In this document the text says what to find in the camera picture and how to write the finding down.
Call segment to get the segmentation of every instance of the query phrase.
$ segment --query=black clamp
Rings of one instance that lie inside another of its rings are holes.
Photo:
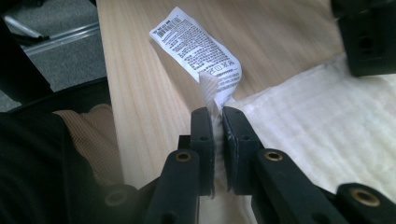
[[[395,223],[396,204],[375,189],[344,184],[334,195],[315,186],[285,152],[262,145],[242,111],[224,107],[223,129],[228,188],[252,196],[259,224]],[[214,159],[210,117],[200,108],[161,176],[134,195],[127,223],[198,223],[199,197],[214,192]]]

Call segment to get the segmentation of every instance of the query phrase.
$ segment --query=brass rivet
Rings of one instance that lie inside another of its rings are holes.
[[[188,152],[180,152],[176,155],[177,161],[189,161],[191,160],[191,154]]]
[[[356,201],[367,206],[377,207],[381,204],[373,193],[365,189],[354,188],[350,190],[350,194]]]
[[[117,189],[107,194],[105,198],[105,202],[107,206],[113,207],[125,203],[127,199],[128,199],[127,192],[125,192],[125,190],[123,189]]]
[[[267,158],[270,161],[281,161],[281,160],[283,160],[282,154],[279,154],[279,153],[274,152],[274,151],[265,152],[265,158]]]

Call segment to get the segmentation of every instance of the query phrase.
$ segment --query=barcode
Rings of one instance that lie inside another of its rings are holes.
[[[181,19],[179,19],[179,18],[174,18],[171,21],[167,21],[166,24],[164,24],[162,27],[158,28],[157,35],[159,37],[163,37],[166,32],[175,28],[180,22],[181,22]]]

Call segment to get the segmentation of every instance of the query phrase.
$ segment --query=wooden board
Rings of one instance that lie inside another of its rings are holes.
[[[161,173],[190,112],[197,83],[155,46],[149,31],[180,7],[242,64],[242,99],[343,51],[324,0],[97,0],[125,181],[140,188]]]

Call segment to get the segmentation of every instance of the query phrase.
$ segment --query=paper label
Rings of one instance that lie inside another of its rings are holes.
[[[202,72],[219,79],[215,96],[219,111],[232,98],[242,76],[241,64],[230,51],[180,8],[173,9],[149,35],[197,82]]]

